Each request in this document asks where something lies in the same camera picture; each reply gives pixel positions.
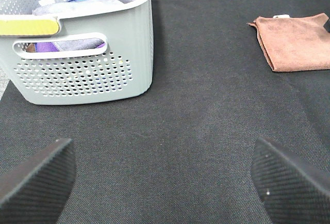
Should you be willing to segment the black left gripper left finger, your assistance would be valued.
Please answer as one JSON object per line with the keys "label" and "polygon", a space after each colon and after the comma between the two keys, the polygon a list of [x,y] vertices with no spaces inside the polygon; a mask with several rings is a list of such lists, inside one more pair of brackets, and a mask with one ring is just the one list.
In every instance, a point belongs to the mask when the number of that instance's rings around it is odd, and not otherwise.
{"label": "black left gripper left finger", "polygon": [[74,142],[58,139],[1,176],[1,223],[56,223],[75,178]]}

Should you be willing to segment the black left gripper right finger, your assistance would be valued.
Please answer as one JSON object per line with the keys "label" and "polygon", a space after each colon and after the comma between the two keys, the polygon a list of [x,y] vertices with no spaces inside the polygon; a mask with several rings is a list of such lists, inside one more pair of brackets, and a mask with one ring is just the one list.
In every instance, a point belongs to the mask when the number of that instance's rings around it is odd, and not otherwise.
{"label": "black left gripper right finger", "polygon": [[259,138],[251,176],[273,223],[329,223],[329,173]]}

